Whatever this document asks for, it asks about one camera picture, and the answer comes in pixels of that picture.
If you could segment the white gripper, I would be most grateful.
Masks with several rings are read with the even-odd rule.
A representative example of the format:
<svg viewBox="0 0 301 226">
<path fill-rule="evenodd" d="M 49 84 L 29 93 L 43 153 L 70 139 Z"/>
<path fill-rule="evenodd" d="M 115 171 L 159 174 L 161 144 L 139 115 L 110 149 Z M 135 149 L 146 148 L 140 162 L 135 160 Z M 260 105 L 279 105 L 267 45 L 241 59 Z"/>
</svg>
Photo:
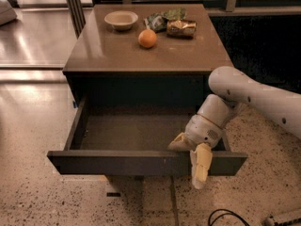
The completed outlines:
<svg viewBox="0 0 301 226">
<path fill-rule="evenodd" d="M 195 189 L 205 186 L 212 164 L 214 148 L 222 138 L 223 130 L 201 115 L 194 115 L 186 124 L 184 133 L 179 133 L 167 146 L 170 151 L 190 151 L 191 177 Z"/>
</svg>

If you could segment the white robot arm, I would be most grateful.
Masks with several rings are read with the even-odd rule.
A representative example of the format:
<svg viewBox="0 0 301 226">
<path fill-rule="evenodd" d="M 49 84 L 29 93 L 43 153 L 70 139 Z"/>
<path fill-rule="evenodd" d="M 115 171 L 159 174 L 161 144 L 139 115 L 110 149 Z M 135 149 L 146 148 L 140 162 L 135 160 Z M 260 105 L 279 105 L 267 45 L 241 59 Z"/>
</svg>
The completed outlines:
<svg viewBox="0 0 301 226">
<path fill-rule="evenodd" d="M 261 84 L 228 66 L 209 75 L 207 96 L 198 112 L 168 145 L 171 151 L 190 153 L 191 181 L 196 189 L 204 187 L 213 161 L 212 148 L 222 138 L 223 129 L 241 110 L 250 105 L 285 130 L 301 138 L 301 95 Z"/>
</svg>

